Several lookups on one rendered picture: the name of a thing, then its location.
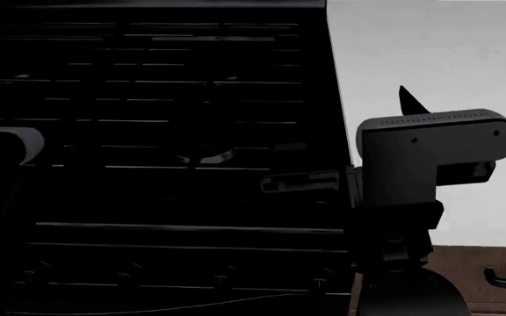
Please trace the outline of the black right gripper flat finger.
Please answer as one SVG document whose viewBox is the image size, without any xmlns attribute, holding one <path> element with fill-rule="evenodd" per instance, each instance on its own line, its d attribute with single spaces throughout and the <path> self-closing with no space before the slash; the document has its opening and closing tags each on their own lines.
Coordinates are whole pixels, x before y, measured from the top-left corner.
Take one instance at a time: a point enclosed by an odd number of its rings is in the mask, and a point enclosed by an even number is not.
<svg viewBox="0 0 506 316">
<path fill-rule="evenodd" d="M 339 173 L 336 170 L 266 176 L 261 181 L 261 190 L 264 193 L 338 190 L 338 186 Z"/>
</svg>

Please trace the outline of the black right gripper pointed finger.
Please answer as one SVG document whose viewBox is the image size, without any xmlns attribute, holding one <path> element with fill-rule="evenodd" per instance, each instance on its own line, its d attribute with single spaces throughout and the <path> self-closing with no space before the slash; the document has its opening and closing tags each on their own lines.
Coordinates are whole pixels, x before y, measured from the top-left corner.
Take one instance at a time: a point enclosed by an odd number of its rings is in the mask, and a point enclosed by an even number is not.
<svg viewBox="0 0 506 316">
<path fill-rule="evenodd" d="M 402 115 L 423 115 L 430 113 L 404 86 L 399 87 L 398 97 Z"/>
</svg>

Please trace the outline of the brown wooden cabinet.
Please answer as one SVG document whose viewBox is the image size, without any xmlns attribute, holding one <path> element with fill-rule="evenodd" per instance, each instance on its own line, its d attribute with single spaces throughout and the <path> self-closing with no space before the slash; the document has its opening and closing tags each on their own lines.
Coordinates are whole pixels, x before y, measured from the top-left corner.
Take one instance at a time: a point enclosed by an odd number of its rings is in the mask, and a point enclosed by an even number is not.
<svg viewBox="0 0 506 316">
<path fill-rule="evenodd" d="M 356 316 L 506 316 L 506 247 L 434 246 L 419 269 L 361 274 Z"/>
</svg>

